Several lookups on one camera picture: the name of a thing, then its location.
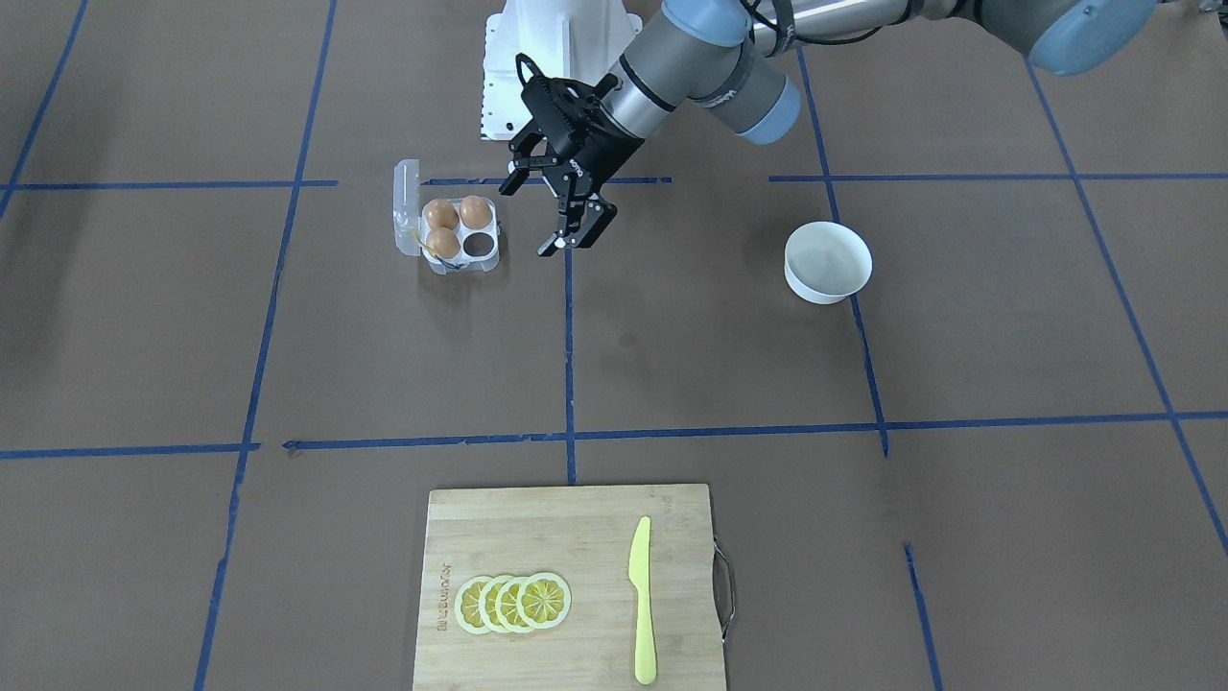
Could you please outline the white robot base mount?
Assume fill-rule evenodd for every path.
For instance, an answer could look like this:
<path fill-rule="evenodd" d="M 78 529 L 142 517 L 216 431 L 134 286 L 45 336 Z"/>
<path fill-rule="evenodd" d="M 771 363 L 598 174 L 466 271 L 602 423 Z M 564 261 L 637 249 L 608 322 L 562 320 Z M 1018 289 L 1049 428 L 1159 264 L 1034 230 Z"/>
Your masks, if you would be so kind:
<path fill-rule="evenodd" d="M 480 139 L 508 141 L 530 119 L 521 93 L 533 72 L 518 65 L 519 54 L 549 79 L 596 83 L 642 27 L 623 1 L 503 2 L 483 33 Z"/>

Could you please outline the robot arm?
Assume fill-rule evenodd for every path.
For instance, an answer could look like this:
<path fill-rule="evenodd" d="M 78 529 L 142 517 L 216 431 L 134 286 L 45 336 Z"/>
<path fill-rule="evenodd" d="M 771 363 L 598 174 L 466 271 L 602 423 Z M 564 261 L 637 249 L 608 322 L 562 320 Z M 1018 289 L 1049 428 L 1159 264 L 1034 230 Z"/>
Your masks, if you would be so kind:
<path fill-rule="evenodd" d="M 792 52 L 845 52 L 917 23 L 959 22 L 1055 76 L 1122 52 L 1154 1 L 662 1 L 597 79 L 553 75 L 530 53 L 510 59 L 528 118 L 508 140 L 500 196 L 540 182 L 555 210 L 535 253 L 588 249 L 619 214 L 602 189 L 675 110 L 707 112 L 745 144 L 792 131 L 802 88 L 779 68 Z"/>

